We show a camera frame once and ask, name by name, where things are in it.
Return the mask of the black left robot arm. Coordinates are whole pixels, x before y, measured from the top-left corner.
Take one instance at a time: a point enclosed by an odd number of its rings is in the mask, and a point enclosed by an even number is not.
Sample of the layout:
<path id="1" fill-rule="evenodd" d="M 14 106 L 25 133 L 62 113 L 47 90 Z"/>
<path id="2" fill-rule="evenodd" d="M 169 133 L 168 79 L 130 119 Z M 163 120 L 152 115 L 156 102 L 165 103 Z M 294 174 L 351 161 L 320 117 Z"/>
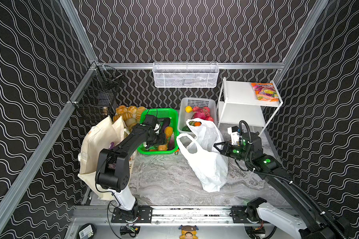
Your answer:
<path id="1" fill-rule="evenodd" d="M 132 132 L 122 142 L 112 149 L 100 151 L 95 185 L 101 186 L 104 193 L 111 193 L 121 210 L 129 212 L 137 207 L 136 198 L 128 187 L 129 160 L 132 154 L 144 142 L 147 147 L 166 144 L 164 129 L 170 122 L 170 118 L 145 115 L 143 122 L 134 126 Z"/>

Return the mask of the purple eggplant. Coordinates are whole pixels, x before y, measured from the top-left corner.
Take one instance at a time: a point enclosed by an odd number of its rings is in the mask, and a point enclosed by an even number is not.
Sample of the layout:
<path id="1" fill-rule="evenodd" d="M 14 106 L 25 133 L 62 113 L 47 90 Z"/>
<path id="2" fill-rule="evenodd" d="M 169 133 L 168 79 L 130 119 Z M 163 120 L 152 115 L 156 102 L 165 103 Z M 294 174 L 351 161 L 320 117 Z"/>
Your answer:
<path id="1" fill-rule="evenodd" d="M 171 123 L 170 118 L 164 118 L 162 128 L 165 129 L 166 127 L 168 127 L 170 125 L 170 123 Z"/>

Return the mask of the brown potato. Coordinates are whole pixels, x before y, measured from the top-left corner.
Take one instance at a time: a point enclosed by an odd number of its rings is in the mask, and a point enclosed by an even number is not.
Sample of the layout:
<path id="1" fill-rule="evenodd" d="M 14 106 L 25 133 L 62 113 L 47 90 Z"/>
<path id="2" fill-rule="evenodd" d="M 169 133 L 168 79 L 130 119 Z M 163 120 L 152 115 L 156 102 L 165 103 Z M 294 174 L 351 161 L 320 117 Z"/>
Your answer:
<path id="1" fill-rule="evenodd" d="M 168 146 L 166 144 L 158 146 L 158 151 L 167 151 L 167 150 L 168 150 Z"/>

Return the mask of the orange candy bag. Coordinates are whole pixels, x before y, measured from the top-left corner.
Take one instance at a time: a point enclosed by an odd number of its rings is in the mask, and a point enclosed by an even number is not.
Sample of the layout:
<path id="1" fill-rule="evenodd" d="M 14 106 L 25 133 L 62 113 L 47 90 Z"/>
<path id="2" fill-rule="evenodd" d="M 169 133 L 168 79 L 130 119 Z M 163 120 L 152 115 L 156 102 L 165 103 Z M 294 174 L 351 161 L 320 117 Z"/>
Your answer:
<path id="1" fill-rule="evenodd" d="M 279 102 L 278 93 L 272 83 L 251 83 L 257 100 L 266 102 Z"/>

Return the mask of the pink dragon fruit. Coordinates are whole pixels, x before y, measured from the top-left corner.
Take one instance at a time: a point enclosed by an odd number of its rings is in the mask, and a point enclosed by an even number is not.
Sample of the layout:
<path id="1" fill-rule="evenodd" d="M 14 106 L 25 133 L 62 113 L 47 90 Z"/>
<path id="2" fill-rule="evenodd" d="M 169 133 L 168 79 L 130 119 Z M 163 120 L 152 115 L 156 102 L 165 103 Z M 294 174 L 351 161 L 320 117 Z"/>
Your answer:
<path id="1" fill-rule="evenodd" d="M 194 107 L 193 108 L 193 117 L 194 119 L 203 119 L 206 120 L 207 117 L 210 116 L 210 108 L 209 107 Z"/>

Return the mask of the cream floral tote bag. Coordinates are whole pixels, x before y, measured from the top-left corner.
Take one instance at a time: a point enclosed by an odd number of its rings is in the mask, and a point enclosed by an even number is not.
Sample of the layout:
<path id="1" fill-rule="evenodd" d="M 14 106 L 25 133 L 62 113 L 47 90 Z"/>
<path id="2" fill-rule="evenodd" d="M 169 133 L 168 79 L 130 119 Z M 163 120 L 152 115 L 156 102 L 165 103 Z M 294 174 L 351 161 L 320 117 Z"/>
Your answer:
<path id="1" fill-rule="evenodd" d="M 106 117 L 93 126 L 83 140 L 81 151 L 78 155 L 80 162 L 78 177 L 85 182 L 100 200 L 111 201 L 115 197 L 96 183 L 97 171 L 104 165 L 110 150 L 110 143 L 114 142 L 115 146 L 117 146 L 129 133 L 130 131 L 122 118 L 113 122 L 110 117 Z"/>

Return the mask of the white two-tier shelf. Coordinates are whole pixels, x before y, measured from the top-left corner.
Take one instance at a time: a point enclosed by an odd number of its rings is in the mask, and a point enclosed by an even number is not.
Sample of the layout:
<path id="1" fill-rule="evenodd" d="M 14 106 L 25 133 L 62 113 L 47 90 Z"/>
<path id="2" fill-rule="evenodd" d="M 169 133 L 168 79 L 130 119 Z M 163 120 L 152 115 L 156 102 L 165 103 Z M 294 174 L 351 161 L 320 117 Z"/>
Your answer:
<path id="1" fill-rule="evenodd" d="M 228 81 L 224 77 L 216 107 L 217 126 L 221 123 L 237 124 L 244 120 L 249 126 L 261 127 L 259 134 L 262 135 L 282 105 L 282 98 L 278 102 L 258 100 L 250 82 Z M 265 107 L 275 109 L 268 120 L 262 111 Z"/>

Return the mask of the yellow lemon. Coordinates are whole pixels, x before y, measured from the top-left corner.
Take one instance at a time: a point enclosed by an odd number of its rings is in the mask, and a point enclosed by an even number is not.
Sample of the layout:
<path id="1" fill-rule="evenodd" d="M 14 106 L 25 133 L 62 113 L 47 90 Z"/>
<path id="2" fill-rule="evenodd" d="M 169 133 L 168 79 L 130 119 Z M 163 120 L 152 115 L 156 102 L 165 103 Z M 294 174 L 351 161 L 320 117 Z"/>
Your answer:
<path id="1" fill-rule="evenodd" d="M 187 113 L 192 113 L 192 112 L 193 112 L 192 107 L 191 107 L 191 106 L 187 106 L 187 107 L 185 108 L 185 112 L 187 112 Z"/>

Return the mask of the green plastic basket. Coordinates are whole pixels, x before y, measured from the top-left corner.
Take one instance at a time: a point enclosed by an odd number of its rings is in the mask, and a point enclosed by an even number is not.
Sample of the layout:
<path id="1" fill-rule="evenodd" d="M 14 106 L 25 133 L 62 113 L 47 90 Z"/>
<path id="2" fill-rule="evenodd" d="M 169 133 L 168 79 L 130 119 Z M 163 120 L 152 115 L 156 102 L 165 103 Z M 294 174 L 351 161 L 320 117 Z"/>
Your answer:
<path id="1" fill-rule="evenodd" d="M 158 119 L 160 127 L 156 130 L 156 133 L 159 136 L 163 136 L 165 142 L 162 144 L 147 144 L 144 142 L 139 146 L 138 152 L 144 155 L 155 155 L 173 154 L 178 151 L 179 147 L 176 138 L 179 135 L 177 129 L 179 115 L 177 111 L 170 108 L 148 109 L 142 112 L 139 123 L 143 123 L 146 115 L 153 115 Z"/>

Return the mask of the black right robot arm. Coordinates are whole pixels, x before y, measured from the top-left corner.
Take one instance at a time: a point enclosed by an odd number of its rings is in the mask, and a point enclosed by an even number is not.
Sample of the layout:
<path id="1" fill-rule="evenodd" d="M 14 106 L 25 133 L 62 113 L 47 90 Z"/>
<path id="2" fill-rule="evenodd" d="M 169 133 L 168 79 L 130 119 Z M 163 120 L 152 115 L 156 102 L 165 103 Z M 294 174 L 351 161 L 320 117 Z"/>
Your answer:
<path id="1" fill-rule="evenodd" d="M 335 217 L 321 207 L 311 195 L 298 186 L 282 164 L 273 156 L 263 152 L 262 141 L 257 132 L 251 132 L 245 121 L 232 128 L 233 141 L 214 144 L 223 156 L 233 158 L 236 163 L 244 162 L 245 171 L 252 172 L 276 189 L 297 212 L 297 216 L 272 206 L 263 198 L 249 201 L 241 211 L 233 209 L 234 220 L 245 219 L 251 223 L 270 223 L 274 226 L 268 238 L 277 229 L 295 239 L 346 239 L 349 222 Z"/>

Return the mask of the braided bread middle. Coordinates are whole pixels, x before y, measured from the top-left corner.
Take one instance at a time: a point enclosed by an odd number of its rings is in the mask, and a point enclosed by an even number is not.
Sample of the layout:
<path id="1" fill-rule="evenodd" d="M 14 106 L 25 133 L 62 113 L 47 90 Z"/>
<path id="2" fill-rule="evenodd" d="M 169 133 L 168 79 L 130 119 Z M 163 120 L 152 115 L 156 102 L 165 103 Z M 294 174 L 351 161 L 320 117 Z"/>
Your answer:
<path id="1" fill-rule="evenodd" d="M 113 117 L 113 122 L 116 122 L 119 118 L 122 118 L 128 127 L 129 131 L 132 131 L 134 126 L 140 123 L 142 113 L 146 110 L 145 107 L 137 106 L 124 106 L 121 105 L 116 109 L 116 114 Z"/>

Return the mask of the white plastic grocery bag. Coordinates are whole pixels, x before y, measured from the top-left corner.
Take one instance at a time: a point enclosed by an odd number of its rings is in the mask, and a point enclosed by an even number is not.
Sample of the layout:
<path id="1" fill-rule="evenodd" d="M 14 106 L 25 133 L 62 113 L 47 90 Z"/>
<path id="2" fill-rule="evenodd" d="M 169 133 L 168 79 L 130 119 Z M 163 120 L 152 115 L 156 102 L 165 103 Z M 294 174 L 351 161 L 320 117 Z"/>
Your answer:
<path id="1" fill-rule="evenodd" d="M 194 126 L 196 121 L 201 126 Z M 220 154 L 213 145 L 223 142 L 223 136 L 213 121 L 187 120 L 186 125 L 195 135 L 181 133 L 177 145 L 206 192 L 218 192 L 227 182 L 228 158 Z"/>

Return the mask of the yellow mango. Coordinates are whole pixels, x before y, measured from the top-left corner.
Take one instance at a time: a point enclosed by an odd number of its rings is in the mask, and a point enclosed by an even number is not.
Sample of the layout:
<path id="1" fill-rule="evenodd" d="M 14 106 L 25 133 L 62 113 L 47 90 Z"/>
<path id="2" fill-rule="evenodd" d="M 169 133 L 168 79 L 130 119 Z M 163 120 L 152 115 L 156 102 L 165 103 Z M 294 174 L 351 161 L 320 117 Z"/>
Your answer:
<path id="1" fill-rule="evenodd" d="M 164 133 L 166 135 L 166 139 L 170 138 L 173 134 L 173 128 L 171 126 L 168 126 L 165 128 Z"/>

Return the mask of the white plastic basket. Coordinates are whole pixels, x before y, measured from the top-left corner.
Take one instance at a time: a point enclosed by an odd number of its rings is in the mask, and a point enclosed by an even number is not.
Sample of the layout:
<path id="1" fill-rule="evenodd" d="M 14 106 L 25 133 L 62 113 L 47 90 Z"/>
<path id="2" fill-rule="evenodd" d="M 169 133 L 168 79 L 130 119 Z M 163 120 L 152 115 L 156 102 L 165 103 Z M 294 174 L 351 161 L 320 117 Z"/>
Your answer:
<path id="1" fill-rule="evenodd" d="M 183 98 L 180 103 L 178 131 L 180 133 L 190 132 L 186 122 L 194 118 L 210 120 L 217 125 L 218 118 L 215 101 L 204 98 Z"/>

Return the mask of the dark green avocado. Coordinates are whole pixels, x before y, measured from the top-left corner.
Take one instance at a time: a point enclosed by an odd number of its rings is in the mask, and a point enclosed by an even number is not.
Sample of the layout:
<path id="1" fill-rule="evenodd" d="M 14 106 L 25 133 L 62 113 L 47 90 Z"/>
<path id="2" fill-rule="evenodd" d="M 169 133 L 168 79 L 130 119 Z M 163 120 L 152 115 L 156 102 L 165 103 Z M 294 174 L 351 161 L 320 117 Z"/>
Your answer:
<path id="1" fill-rule="evenodd" d="M 188 126 L 185 126 L 185 127 L 183 127 L 182 131 L 190 132 L 190 129 L 188 128 Z"/>

